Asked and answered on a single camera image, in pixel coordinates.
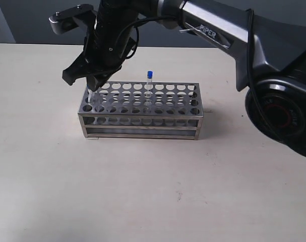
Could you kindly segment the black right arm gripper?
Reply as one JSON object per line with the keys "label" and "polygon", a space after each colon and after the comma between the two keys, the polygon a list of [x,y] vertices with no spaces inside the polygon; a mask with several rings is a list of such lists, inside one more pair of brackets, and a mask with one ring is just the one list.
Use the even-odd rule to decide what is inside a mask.
{"label": "black right arm gripper", "polygon": [[139,44],[138,7],[135,1],[101,1],[98,11],[93,6],[84,48],[74,62],[62,72],[62,79],[72,86],[86,77],[87,87],[97,91],[131,58]]}

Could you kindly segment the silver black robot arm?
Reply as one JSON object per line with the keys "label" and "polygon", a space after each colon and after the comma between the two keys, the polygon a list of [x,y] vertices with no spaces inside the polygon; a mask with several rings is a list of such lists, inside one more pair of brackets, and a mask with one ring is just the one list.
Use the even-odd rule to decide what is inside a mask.
{"label": "silver black robot arm", "polygon": [[267,137],[306,157],[306,27],[216,1],[101,1],[50,17],[53,31],[83,27],[84,47],[63,71],[69,85],[102,87],[137,49],[132,30],[149,22],[199,36],[235,60],[236,89],[247,89],[249,119]]}

